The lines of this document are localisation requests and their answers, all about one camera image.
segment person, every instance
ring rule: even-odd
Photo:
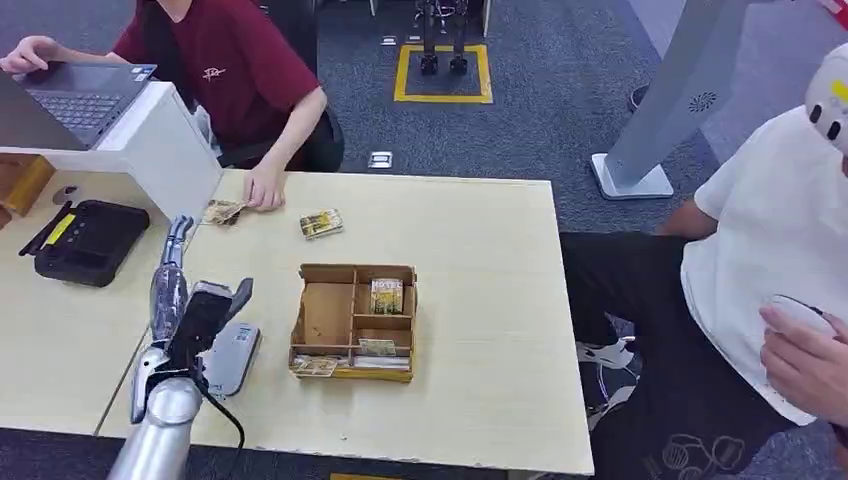
[[[769,383],[793,405],[833,425],[836,463],[848,472],[848,325],[825,313],[837,332],[830,337],[771,306],[760,314],[769,326],[760,351]]]
[[[151,34],[157,28],[158,37]],[[178,51],[157,48],[160,37]],[[270,146],[247,165],[244,200],[258,209],[284,203],[285,171],[305,168],[299,150],[327,106],[315,75],[251,0],[138,0],[110,53],[93,55],[30,36],[0,59],[0,69],[28,73],[51,61],[160,64],[155,75],[174,81],[186,100],[208,112],[224,153]]]
[[[795,357],[770,332],[770,310],[760,314],[783,295],[834,324],[848,318],[846,59],[848,44],[829,54],[806,108],[757,129],[658,235],[560,234],[579,359],[623,368],[633,358],[610,314],[635,324],[644,361],[629,399],[591,433],[596,478],[735,474],[813,415],[848,421],[848,383],[837,385],[848,347],[802,342],[812,366],[781,368],[771,352]],[[786,380],[801,382],[802,367],[803,383]]]

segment white t-shirt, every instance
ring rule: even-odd
[[[718,220],[688,244],[681,281],[692,316],[777,412],[815,418],[769,386],[758,309],[788,295],[848,321],[848,177],[842,153],[813,129],[804,107],[768,121],[695,192]]]

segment box compartment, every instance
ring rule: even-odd
[[[289,352],[289,369],[296,376],[328,378],[298,372],[296,359],[309,356],[338,359],[338,366],[329,377],[412,380],[418,304],[413,267],[303,264],[300,276],[304,287]],[[403,282],[402,314],[383,315],[369,311],[371,280],[378,278]],[[391,340],[393,353],[365,352],[360,346],[361,339]],[[386,366],[373,366],[375,362]]]

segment human hand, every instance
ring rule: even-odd
[[[12,74],[47,70],[47,62],[54,60],[58,51],[59,44],[50,37],[24,37],[14,50],[0,58],[0,70]]]
[[[775,307],[760,315],[769,324],[760,358],[768,381],[801,410],[848,426],[848,326],[830,314],[824,318],[835,338],[812,330]]]
[[[244,177],[244,203],[259,211],[274,210],[286,203],[283,194],[286,172],[265,159]]]

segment metal robot arm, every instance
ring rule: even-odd
[[[199,282],[189,295],[182,264],[192,224],[183,216],[171,225],[162,261],[153,274],[153,341],[132,372],[130,422],[140,425],[124,443],[109,480],[182,478],[192,422],[203,403],[200,389],[207,387],[198,354],[211,347],[252,294],[253,280],[245,279],[235,294],[226,286]]]

